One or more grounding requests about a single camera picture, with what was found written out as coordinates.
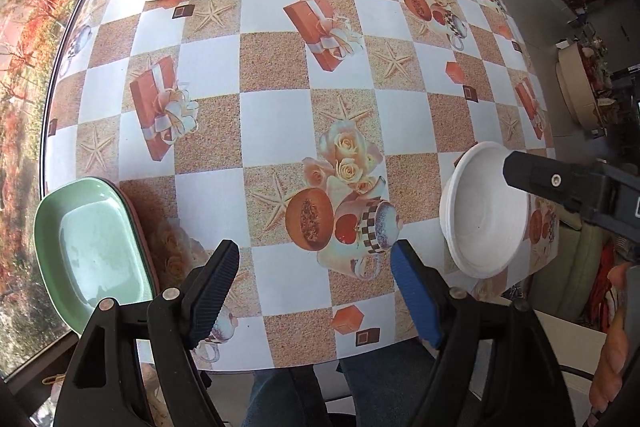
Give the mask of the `right hand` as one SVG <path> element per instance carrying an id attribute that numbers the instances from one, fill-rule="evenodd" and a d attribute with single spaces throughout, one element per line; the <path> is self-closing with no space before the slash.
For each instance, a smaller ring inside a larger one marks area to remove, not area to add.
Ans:
<path id="1" fill-rule="evenodd" d="M 626 262 L 622 265 L 616 265 L 608 273 L 608 280 L 617 288 L 618 308 L 601 349 L 600 360 L 589 390 L 591 406 L 601 413 L 614 401 L 623 386 L 623 368 L 629 351 L 624 324 L 627 300 L 626 272 L 630 267 L 631 264 Z"/>

